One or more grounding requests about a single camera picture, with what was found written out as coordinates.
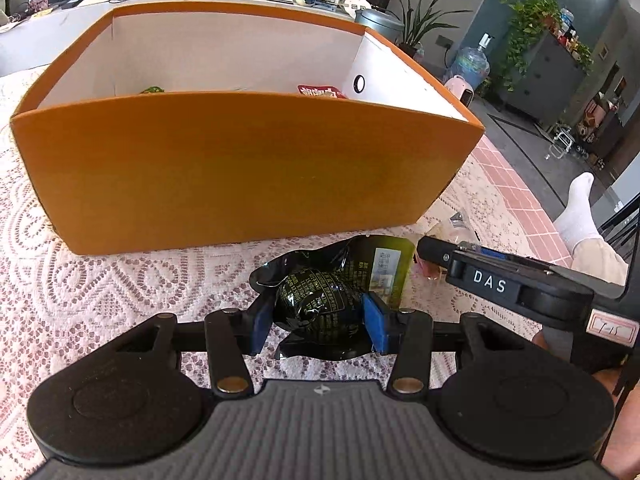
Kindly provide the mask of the person right hand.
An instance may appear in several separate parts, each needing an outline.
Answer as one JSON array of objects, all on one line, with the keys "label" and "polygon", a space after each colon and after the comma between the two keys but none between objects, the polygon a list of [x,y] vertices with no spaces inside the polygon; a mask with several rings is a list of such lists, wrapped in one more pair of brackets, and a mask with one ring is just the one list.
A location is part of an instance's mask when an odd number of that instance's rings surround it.
[{"label": "person right hand", "polygon": [[639,460],[639,358],[627,356],[620,366],[593,375],[615,401],[615,422],[604,461],[615,466]]}]

